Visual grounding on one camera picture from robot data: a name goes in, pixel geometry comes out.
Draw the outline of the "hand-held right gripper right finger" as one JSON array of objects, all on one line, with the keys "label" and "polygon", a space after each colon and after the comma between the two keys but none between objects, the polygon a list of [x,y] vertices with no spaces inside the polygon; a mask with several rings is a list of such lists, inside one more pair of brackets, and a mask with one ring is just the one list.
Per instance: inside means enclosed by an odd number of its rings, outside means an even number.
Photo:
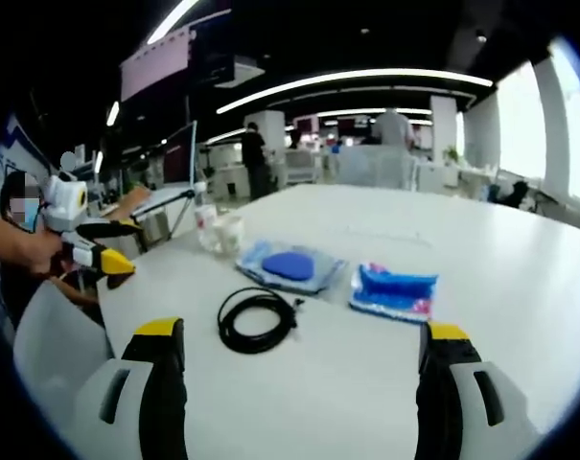
[{"label": "hand-held right gripper right finger", "polygon": [[540,434],[520,388],[452,324],[421,327],[417,459],[523,459]]}]

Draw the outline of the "person's left hand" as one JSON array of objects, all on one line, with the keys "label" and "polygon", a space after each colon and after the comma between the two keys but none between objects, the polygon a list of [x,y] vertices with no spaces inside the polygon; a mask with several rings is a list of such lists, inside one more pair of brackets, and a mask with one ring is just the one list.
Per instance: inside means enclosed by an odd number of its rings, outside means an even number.
[{"label": "person's left hand", "polygon": [[48,230],[32,235],[29,246],[30,271],[39,275],[59,275],[71,267],[63,258],[61,237]]}]

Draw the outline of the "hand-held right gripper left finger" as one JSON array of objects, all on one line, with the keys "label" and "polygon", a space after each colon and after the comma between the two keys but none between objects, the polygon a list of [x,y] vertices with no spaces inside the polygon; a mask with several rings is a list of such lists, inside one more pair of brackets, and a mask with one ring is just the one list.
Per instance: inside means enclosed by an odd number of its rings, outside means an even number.
[{"label": "hand-held right gripper left finger", "polygon": [[179,317],[140,328],[121,357],[81,388],[71,443],[80,459],[186,459],[184,325]]}]

